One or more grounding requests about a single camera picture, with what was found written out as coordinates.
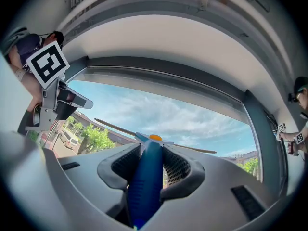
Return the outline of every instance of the gray plastic housing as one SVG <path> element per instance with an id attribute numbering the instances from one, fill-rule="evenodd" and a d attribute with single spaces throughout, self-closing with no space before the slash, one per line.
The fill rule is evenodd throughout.
<path id="1" fill-rule="evenodd" d="M 57 160 L 52 151 L 40 149 L 21 135 L 0 133 L 1 177 L 19 209 L 42 230 L 132 230 L 110 217 L 125 206 L 125 193 L 110 188 L 99 177 L 97 168 L 104 159 L 133 145 Z M 235 164 L 193 150 L 169 147 L 200 163 L 205 179 L 187 197 L 164 201 L 141 230 L 244 227 L 249 219 L 231 191 L 237 186 L 245 186 L 265 210 L 276 201 L 261 182 Z M 80 166 L 63 171 L 61 165 L 73 162 Z"/>
<path id="2" fill-rule="evenodd" d="M 98 164 L 97 174 L 110 187 L 125 191 L 140 160 L 140 144 L 133 144 Z"/>
<path id="3" fill-rule="evenodd" d="M 167 172 L 168 187 L 160 191 L 160 201 L 189 196 L 205 180 L 202 165 L 169 145 L 163 146 L 163 163 Z"/>

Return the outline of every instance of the car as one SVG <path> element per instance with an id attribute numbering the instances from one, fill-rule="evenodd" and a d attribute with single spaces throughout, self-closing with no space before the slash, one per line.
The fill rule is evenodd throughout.
<path id="1" fill-rule="evenodd" d="M 67 130 L 61 134 L 60 138 L 67 148 L 74 149 L 78 144 L 78 137 Z"/>

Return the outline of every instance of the green foliage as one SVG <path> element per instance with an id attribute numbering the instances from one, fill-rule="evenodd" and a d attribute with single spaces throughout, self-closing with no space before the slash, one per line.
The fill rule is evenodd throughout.
<path id="1" fill-rule="evenodd" d="M 110 148 L 114 148 L 115 144 L 108 138 L 108 130 L 105 128 L 101 131 L 99 128 L 93 129 L 93 124 L 90 124 L 82 131 L 82 136 L 87 138 L 87 152 L 97 152 Z"/>
<path id="2" fill-rule="evenodd" d="M 236 164 L 237 166 L 241 167 L 243 170 L 245 170 L 247 173 L 252 174 L 255 176 L 255 169 L 258 166 L 258 159 L 250 159 L 248 162 L 243 164 Z"/>
<path id="3" fill-rule="evenodd" d="M 70 116 L 67 120 L 68 120 L 70 123 L 73 123 L 73 122 L 75 121 L 75 119 L 74 119 L 72 116 Z"/>
<path id="4" fill-rule="evenodd" d="M 82 124 L 80 122 L 78 122 L 76 125 L 75 125 L 76 128 L 78 129 L 82 129 Z"/>
<path id="5" fill-rule="evenodd" d="M 38 133 L 35 131 L 29 131 L 27 137 L 29 137 L 33 142 L 35 142 L 38 138 Z"/>

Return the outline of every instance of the sky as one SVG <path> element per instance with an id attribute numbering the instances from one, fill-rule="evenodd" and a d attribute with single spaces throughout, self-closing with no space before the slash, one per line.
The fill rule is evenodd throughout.
<path id="1" fill-rule="evenodd" d="M 101 83 L 73 80 L 69 86 L 93 101 L 92 109 L 78 109 L 92 121 L 98 118 L 133 132 L 157 134 L 176 144 L 216 151 L 215 156 L 256 150 L 248 124 L 215 111 L 144 91 Z"/>

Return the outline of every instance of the dark shirt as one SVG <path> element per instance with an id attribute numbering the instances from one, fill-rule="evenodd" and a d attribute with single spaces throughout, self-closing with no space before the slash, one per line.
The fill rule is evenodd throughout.
<path id="1" fill-rule="evenodd" d="M 40 36 L 37 34 L 29 34 L 17 42 L 16 47 L 23 66 L 26 64 L 26 59 L 38 51 L 42 44 L 40 44 Z"/>

